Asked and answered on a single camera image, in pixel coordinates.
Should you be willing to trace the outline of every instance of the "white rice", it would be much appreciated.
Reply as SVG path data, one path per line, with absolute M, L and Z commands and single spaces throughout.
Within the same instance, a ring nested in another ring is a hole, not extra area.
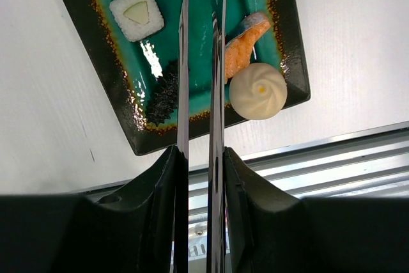
M 142 25 L 123 16 L 123 13 L 132 5 L 146 1 L 148 5 L 149 23 Z M 123 35 L 128 41 L 136 42 L 156 33 L 165 26 L 162 14 L 155 0 L 113 0 L 109 8 L 114 15 L 115 21 L 121 28 Z

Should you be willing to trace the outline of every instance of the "white table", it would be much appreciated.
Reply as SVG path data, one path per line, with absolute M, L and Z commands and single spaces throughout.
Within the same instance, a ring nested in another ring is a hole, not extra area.
M 312 99 L 226 130 L 240 155 L 409 120 L 409 1 L 297 0 Z M 136 157 L 62 0 L 0 0 L 0 192 L 127 180 Z M 208 161 L 208 136 L 190 164 Z

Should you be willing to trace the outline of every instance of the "fork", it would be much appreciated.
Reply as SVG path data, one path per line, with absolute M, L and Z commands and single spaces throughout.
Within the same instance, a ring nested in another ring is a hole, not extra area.
M 226 214 L 224 203 L 224 49 L 226 0 L 211 0 L 213 19 L 212 90 L 208 193 L 207 273 L 224 273 Z

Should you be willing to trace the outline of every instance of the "salmon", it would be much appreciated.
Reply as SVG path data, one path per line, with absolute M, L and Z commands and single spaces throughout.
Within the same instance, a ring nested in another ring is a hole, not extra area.
M 270 27 L 271 24 L 267 17 L 265 17 L 265 20 L 246 30 L 242 36 L 233 40 L 228 45 L 225 52 L 225 83 L 239 71 L 250 65 L 254 44 Z

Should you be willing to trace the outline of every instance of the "teal glazed plate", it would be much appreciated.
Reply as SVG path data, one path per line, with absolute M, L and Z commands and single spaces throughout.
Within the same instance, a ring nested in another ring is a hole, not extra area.
M 109 9 L 112 0 L 63 0 L 104 85 L 136 155 L 176 142 L 177 111 L 159 127 L 146 122 L 150 95 L 170 61 L 178 58 L 181 0 L 156 0 L 165 21 L 158 33 L 129 42 Z M 273 27 L 256 43 L 252 62 L 281 70 L 288 84 L 285 107 L 309 100 L 310 89 L 295 0 L 228 0 L 226 31 L 245 16 L 262 11 Z M 190 0 L 189 7 L 190 138 L 209 133 L 212 78 L 212 8 L 210 0 Z M 226 85 L 226 126 L 245 121 L 229 104 Z

